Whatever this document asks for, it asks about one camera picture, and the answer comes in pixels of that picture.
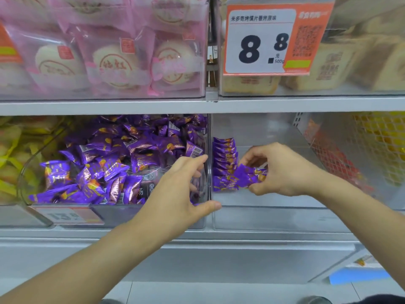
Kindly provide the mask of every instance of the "tiled floor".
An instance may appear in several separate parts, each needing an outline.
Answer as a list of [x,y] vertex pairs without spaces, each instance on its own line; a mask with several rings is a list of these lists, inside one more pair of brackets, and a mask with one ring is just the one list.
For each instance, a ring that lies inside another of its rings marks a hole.
[[[0,294],[21,284],[21,279],[0,279]],[[106,298],[135,304],[296,304],[311,295],[324,296],[333,304],[351,303],[379,293],[405,296],[392,279],[331,286],[211,284],[169,282],[121,282]]]

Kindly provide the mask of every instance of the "plastic price tag holder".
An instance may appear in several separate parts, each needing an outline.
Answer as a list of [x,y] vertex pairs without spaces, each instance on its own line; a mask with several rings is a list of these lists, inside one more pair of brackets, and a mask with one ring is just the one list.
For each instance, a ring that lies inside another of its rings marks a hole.
[[15,49],[6,29],[0,22],[0,63],[19,63],[23,60]]
[[228,0],[224,75],[309,75],[335,0]]
[[56,225],[104,225],[89,205],[32,205],[32,209]]

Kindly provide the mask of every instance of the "blue object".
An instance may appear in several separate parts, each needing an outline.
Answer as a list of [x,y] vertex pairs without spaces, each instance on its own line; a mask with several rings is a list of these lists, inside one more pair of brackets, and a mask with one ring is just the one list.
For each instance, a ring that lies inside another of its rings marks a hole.
[[329,276],[331,285],[390,278],[384,269],[343,268]]

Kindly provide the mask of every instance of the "stacked purple candy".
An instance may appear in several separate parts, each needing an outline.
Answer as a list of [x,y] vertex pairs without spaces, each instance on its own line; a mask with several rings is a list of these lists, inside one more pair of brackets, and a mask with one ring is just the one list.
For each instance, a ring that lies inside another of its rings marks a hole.
[[39,204],[144,204],[176,159],[204,154],[206,127],[201,114],[99,116],[66,138],[67,148],[60,153],[67,160],[41,163],[45,191],[29,199]]
[[220,139],[213,142],[213,188],[214,192],[222,190],[239,190],[266,179],[266,168],[238,166],[238,152],[234,138]]

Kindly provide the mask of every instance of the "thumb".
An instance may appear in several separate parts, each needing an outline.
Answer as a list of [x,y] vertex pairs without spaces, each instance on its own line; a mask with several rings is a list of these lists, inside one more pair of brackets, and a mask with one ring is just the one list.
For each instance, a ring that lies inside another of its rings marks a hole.
[[275,184],[270,184],[267,182],[261,182],[258,184],[252,184],[249,186],[249,191],[255,195],[264,195],[267,193],[275,193],[278,191],[278,188]]
[[222,208],[222,205],[218,201],[206,201],[205,203],[195,206],[194,212],[197,220],[209,215],[210,213]]

